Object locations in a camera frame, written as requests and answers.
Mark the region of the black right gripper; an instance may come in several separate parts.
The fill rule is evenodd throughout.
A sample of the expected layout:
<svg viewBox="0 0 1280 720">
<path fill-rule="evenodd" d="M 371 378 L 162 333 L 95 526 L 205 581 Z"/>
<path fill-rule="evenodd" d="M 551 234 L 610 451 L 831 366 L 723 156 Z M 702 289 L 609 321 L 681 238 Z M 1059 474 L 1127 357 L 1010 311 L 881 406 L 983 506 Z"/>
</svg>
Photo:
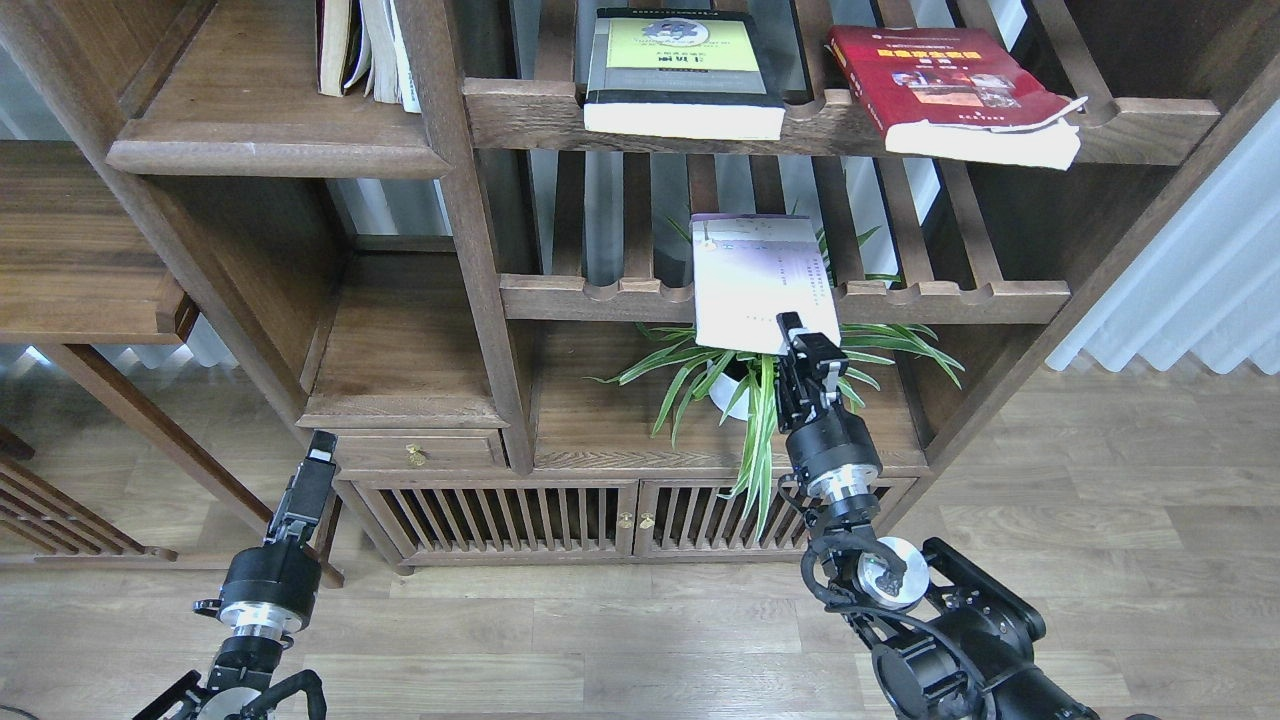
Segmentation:
<svg viewBox="0 0 1280 720">
<path fill-rule="evenodd" d="M 780 313 L 783 356 L 778 370 L 778 421 L 794 475 L 806 496 L 859 496 L 883 469 L 865 421 L 850 413 L 840 380 L 849 357 L 826 334 Z"/>
</svg>

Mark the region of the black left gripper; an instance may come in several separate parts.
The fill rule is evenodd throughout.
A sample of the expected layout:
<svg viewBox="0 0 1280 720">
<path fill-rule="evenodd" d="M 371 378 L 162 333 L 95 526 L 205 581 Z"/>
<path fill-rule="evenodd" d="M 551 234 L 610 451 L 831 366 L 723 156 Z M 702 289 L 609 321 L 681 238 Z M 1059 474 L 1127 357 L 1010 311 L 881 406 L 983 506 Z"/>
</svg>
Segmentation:
<svg viewBox="0 0 1280 720">
<path fill-rule="evenodd" d="M 333 433 L 312 433 L 270 520 L 268 543 L 237 553 L 220 594 L 195 602 L 193 612 L 219 620 L 236 635 L 288 635 L 310 624 L 321 568 L 306 553 L 305 542 L 320 524 L 332 495 L 337 443 Z"/>
</svg>

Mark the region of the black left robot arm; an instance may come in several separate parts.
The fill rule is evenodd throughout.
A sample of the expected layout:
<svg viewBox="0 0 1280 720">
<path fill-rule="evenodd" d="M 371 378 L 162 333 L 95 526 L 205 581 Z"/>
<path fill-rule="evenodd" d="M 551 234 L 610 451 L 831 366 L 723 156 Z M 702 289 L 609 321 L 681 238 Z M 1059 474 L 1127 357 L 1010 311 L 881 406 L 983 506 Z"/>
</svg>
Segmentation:
<svg viewBox="0 0 1280 720">
<path fill-rule="evenodd" d="M 323 570 L 308 555 L 307 542 L 333 495 L 335 447 L 334 434 L 314 432 L 262 544 L 233 557 L 216 598 L 193 605 L 196 614 L 233 630 L 209 678 L 187 673 L 142 708 L 140 719 L 161 719 L 170 707 L 177 708 L 175 719 L 270 719 L 282 701 L 300 692 L 306 696 L 308 717 L 326 716 L 323 682 L 315 671 L 303 670 L 276 684 L 271 676 L 292 635 L 314 614 Z"/>
</svg>

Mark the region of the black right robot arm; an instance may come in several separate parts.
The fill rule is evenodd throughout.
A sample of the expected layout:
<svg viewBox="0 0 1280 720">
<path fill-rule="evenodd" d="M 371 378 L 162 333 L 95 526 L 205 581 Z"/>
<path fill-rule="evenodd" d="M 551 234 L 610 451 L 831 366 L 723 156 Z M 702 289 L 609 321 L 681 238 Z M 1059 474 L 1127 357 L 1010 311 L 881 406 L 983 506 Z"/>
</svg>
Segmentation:
<svg viewBox="0 0 1280 720">
<path fill-rule="evenodd" d="M 915 547 L 878 536 L 870 482 L 881 460 L 864 420 L 845 406 L 847 359 L 796 313 L 778 316 L 780 429 L 803 495 L 809 541 L 800 571 L 826 611 L 870 651 L 900 719 L 1093 719 L 1036 665 L 1046 633 L 1023 598 L 938 538 Z"/>
</svg>

